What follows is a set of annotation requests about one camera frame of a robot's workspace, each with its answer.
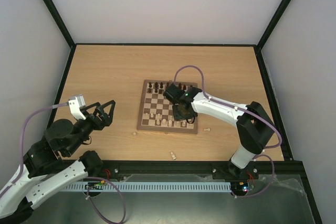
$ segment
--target tabletop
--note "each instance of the tabletop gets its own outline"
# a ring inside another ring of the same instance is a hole
[[[94,131],[92,143],[79,147],[71,159],[94,150],[105,160],[171,161],[171,152],[176,161],[229,160],[239,146],[237,129],[205,114],[198,115],[197,135],[137,131],[143,81],[173,80],[184,65],[201,68],[211,96],[259,102],[271,117],[253,47],[78,45],[60,102],[83,94],[87,105],[115,100],[116,108],[111,126]],[[182,70],[177,81],[201,87],[195,69]],[[66,108],[58,109],[55,120],[61,118],[75,122]],[[277,142],[274,134],[269,145]],[[275,161],[284,160],[279,147],[265,153]]]

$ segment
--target black metal frame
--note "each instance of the black metal frame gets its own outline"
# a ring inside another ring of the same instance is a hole
[[[285,161],[275,161],[275,170],[277,174],[299,174],[303,183],[305,192],[307,193],[310,208],[316,223],[322,223],[320,214],[318,212],[303,163],[300,161],[294,161],[293,155],[289,146],[286,131],[280,116],[278,104],[274,95],[273,87],[271,85],[269,75],[266,69],[266,65],[263,59],[261,50],[266,41],[270,37],[272,31],[279,22],[281,16],[285,12],[287,6],[291,0],[282,0],[276,12],[274,13],[269,25],[267,26],[264,34],[262,35],[258,45],[246,45],[246,44],[139,44],[139,43],[75,43],[72,39],[68,29],[66,28],[60,14],[58,13],[52,0],[43,0],[52,17],[54,18],[57,26],[62,32],[65,40],[67,41],[71,51],[64,70],[64,74],[55,98],[55,104],[59,103],[68,72],[70,70],[71,62],[76,50],[77,45],[120,45],[120,46],[208,46],[208,47],[253,47],[256,59],[259,65],[261,78],[264,83],[267,99],[271,108],[274,124],[280,131],[283,137],[281,150]],[[56,115],[54,110],[50,116],[48,126],[52,124]],[[64,164],[59,167],[60,170],[69,166],[73,161],[65,160]],[[108,168],[112,171],[112,178],[121,178],[130,174],[197,174],[197,175],[209,175],[212,174],[214,179],[223,178],[219,172],[213,173],[213,169],[216,167],[223,167],[227,165],[228,161],[224,162],[152,162],[152,161],[104,161],[104,168]],[[270,162],[254,162],[253,167],[258,170],[259,174],[270,174],[271,164]]]

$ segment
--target gray floor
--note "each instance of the gray floor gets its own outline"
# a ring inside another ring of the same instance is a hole
[[[127,224],[314,223],[306,196],[286,188],[286,184],[272,186],[264,194],[249,199],[216,193],[124,193],[124,196]],[[103,193],[94,202],[108,219],[121,220],[122,205],[116,193]],[[105,222],[96,215],[84,194],[58,193],[26,223]]]

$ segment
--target gray wall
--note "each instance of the gray wall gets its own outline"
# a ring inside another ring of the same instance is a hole
[[[295,159],[324,223],[336,218],[336,2],[292,0],[263,53]]]
[[[54,103],[68,55],[42,0],[0,0],[0,187],[18,167],[24,120]],[[48,117],[29,123],[25,151],[40,140]]]
[[[281,0],[53,0],[75,42],[256,44]]]

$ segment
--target chessboard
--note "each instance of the chessboard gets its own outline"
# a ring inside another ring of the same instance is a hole
[[[160,80],[145,80],[143,82],[136,127],[138,130],[197,134],[197,118],[194,123],[187,123],[186,120],[174,120],[173,105],[163,96],[166,87],[171,83],[172,81]],[[177,82],[175,84],[183,90],[187,90],[190,86],[197,87],[197,83],[193,82]]]

